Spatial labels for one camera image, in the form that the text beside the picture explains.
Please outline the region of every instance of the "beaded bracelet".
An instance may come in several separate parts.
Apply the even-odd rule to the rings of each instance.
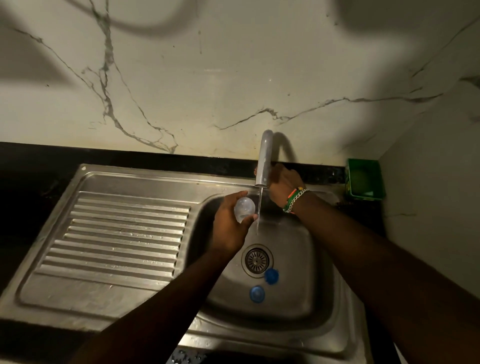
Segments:
[[[292,191],[292,193],[287,198],[287,203],[285,204],[285,207],[283,208],[283,212],[286,212],[288,214],[289,213],[293,214],[293,212],[292,212],[293,203],[300,196],[302,196],[305,192],[308,192],[308,191],[309,190],[307,190],[306,188],[303,188],[303,187],[298,187],[298,188],[294,189]]]

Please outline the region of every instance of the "forearm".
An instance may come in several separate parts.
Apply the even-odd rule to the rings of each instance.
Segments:
[[[79,363],[165,363],[232,258],[210,250],[152,298],[85,344]]]
[[[470,358],[480,340],[479,301],[433,268],[313,193],[298,199],[295,213],[329,252],[355,293],[378,315],[410,356],[430,362]]]

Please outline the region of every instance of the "faucet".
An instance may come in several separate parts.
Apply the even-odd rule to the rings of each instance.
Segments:
[[[272,143],[273,132],[271,130],[265,130],[262,134],[260,153],[258,154],[257,178],[255,179],[255,186],[257,187],[268,186],[270,162],[272,160]]]

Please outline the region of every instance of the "black granite countertop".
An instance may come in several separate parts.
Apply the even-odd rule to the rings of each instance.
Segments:
[[[0,143],[0,193],[4,210],[0,220],[0,291],[8,284],[82,163],[253,177],[253,169],[257,162],[244,159]],[[285,165],[295,169],[306,183],[345,183],[343,167],[294,163]],[[385,235],[379,203],[357,201],[339,208],[378,234]],[[400,363],[388,333],[369,310],[367,321],[375,363]],[[65,363],[91,335],[0,320],[0,358],[27,363]],[[231,362],[234,357],[235,354],[226,354],[223,361]]]

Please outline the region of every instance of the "sink drain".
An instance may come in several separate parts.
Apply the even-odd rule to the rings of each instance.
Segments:
[[[260,248],[251,249],[245,257],[247,269],[254,274],[265,272],[268,268],[268,263],[270,263],[270,259],[266,251]]]
[[[241,266],[250,277],[263,278],[264,272],[273,267],[272,252],[261,244],[250,245],[243,251]]]

